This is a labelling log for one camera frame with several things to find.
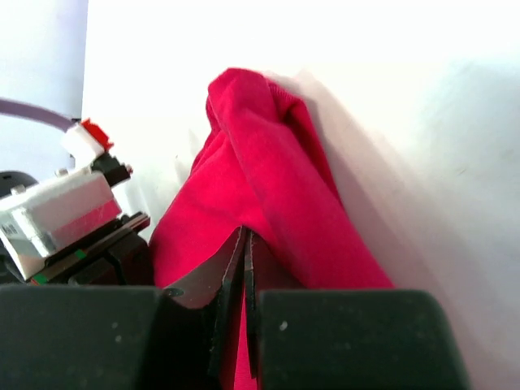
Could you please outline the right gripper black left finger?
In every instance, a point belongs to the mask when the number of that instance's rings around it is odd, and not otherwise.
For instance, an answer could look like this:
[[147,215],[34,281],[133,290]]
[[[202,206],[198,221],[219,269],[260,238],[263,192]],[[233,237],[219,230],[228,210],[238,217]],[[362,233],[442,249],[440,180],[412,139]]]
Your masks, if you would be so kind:
[[3,285],[2,388],[233,388],[245,242],[165,289]]

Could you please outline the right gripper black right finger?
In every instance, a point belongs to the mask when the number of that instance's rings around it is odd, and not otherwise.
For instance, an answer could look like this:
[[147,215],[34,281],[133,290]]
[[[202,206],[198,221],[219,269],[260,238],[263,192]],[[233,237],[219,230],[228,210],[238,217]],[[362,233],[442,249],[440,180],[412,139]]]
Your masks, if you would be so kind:
[[429,293],[308,289],[251,232],[249,367],[260,389],[468,389],[449,321]]

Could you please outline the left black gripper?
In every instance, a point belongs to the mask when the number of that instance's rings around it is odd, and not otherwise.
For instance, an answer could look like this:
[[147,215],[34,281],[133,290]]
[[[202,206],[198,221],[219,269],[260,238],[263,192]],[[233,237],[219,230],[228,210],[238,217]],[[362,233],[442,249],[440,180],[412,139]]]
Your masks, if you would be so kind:
[[151,286],[150,249],[140,236],[149,225],[147,214],[125,214],[47,259],[26,283]]

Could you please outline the bright red t shirt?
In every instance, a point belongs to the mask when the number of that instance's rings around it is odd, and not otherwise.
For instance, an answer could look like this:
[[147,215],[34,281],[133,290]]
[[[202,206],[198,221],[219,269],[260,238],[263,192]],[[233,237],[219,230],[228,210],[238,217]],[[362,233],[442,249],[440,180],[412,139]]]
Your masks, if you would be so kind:
[[149,246],[173,283],[232,232],[258,233],[308,288],[391,288],[345,212],[306,104],[270,78],[229,68],[208,87],[210,135]]

